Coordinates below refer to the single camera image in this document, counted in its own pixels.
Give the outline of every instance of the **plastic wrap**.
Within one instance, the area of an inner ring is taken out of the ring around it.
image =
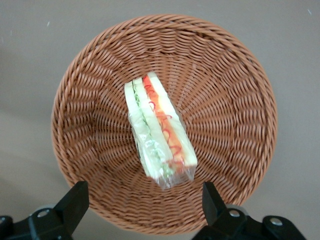
[[[193,180],[197,157],[176,109],[154,72],[124,86],[139,158],[162,189]]]

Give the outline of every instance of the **black clamp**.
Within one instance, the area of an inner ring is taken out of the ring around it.
[[[208,226],[193,240],[306,240],[284,217],[265,216],[261,223],[238,208],[227,208],[212,182],[203,184],[202,208]]]
[[[17,223],[0,216],[0,240],[72,240],[88,207],[88,183],[79,181],[54,208],[37,210]]]

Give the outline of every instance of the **basket weave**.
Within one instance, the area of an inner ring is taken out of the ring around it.
[[[128,121],[124,83],[159,76],[198,157],[193,182],[162,191],[146,178]],[[252,53],[224,29],[182,15],[150,15],[95,37],[68,67],[54,100],[52,141],[67,182],[89,182],[90,207],[147,234],[200,229],[202,184],[226,203],[255,190],[276,143],[277,110]]]

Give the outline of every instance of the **gray floor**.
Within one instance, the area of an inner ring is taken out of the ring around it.
[[[244,207],[259,221],[272,214],[289,218],[307,239],[319,239],[319,0],[0,1],[0,215],[21,220],[68,191],[50,133],[59,82],[101,31],[156,13],[220,25],[261,62],[277,101],[278,139],[270,168]],[[192,236],[123,231],[91,210],[74,233],[77,240]]]

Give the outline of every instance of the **metal screw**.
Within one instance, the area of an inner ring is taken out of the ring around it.
[[[236,211],[236,210],[231,210],[231,211],[229,211],[229,213],[234,218],[240,217],[240,213],[238,211]]]
[[[278,218],[273,217],[273,218],[270,219],[270,222],[273,225],[282,226],[282,221],[280,221],[280,219],[278,219]]]
[[[48,213],[49,213],[49,209],[43,210],[43,211],[41,211],[41,212],[38,213],[37,217],[38,217],[38,218],[42,218],[42,217],[44,217],[45,215],[47,215]]]

